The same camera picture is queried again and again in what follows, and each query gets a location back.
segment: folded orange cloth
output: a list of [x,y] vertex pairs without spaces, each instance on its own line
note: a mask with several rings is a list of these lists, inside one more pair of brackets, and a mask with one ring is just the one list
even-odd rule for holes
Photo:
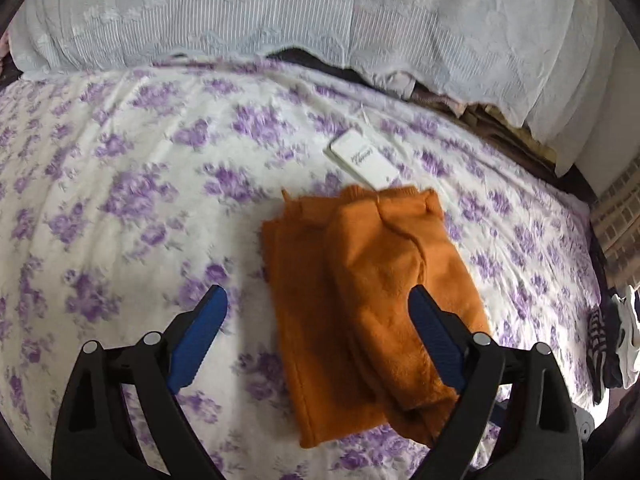
[[353,186],[337,198],[285,199],[262,235],[300,445],[388,420],[432,446],[457,397],[409,318],[409,291],[424,285],[469,330],[489,332],[436,193]]

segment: folded clothes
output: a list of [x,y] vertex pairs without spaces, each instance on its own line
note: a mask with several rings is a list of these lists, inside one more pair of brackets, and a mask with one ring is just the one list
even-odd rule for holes
[[620,316],[620,343],[616,353],[620,358],[622,385],[625,390],[632,387],[640,374],[640,322],[636,315],[636,296],[631,286],[625,289],[625,297],[613,295]]
[[301,446],[385,421],[432,446],[457,397],[409,318],[409,291],[425,286],[472,332],[489,332],[436,193],[354,186],[337,198],[285,194],[282,217],[262,234]]
[[621,388],[623,384],[622,372],[620,370],[620,358],[616,352],[622,328],[620,316],[618,315],[618,306],[611,297],[604,297],[600,303],[600,310],[604,318],[607,344],[607,357],[604,363],[604,386],[605,388]]
[[592,311],[587,330],[587,370],[593,385],[593,403],[598,405],[606,390],[607,336],[599,308]]

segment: white cloth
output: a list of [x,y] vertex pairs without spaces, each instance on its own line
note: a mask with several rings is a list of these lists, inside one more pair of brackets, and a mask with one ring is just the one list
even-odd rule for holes
[[[565,103],[575,87],[561,83],[585,70],[598,20],[593,6],[584,15],[574,2],[26,0],[11,42],[16,65],[30,76],[137,66],[175,52],[264,55],[299,47],[389,92],[406,97],[418,80],[462,103],[493,104],[521,125],[552,74],[547,94]],[[575,55],[572,42],[558,64],[572,20],[587,41],[584,55]],[[545,109],[541,103],[538,113]]]
[[622,372],[622,385],[625,390],[632,387],[640,374],[640,322],[636,315],[636,295],[631,286],[625,289],[625,297],[615,294],[618,315],[620,316],[620,341],[616,353],[620,358],[620,371]]
[[622,30],[609,0],[575,0],[556,63],[527,116],[533,138],[556,152],[558,176],[578,159],[600,117]]

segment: curtain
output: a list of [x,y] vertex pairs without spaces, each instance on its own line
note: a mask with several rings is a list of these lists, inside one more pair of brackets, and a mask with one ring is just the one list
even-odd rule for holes
[[591,209],[606,258],[607,282],[618,291],[640,285],[640,152]]

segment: white bedsheet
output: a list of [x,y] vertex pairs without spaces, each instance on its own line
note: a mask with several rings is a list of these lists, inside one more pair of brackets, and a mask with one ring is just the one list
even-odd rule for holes
[[0,94],[0,411],[44,471],[82,343],[132,344],[219,283],[229,316],[178,401],[224,474],[411,475],[426,450],[388,427],[300,449],[259,252],[281,188],[331,195],[354,182],[323,154],[349,126],[405,182],[438,191],[495,338],[548,342],[573,401],[592,408],[585,204],[430,111],[286,64],[79,74]]

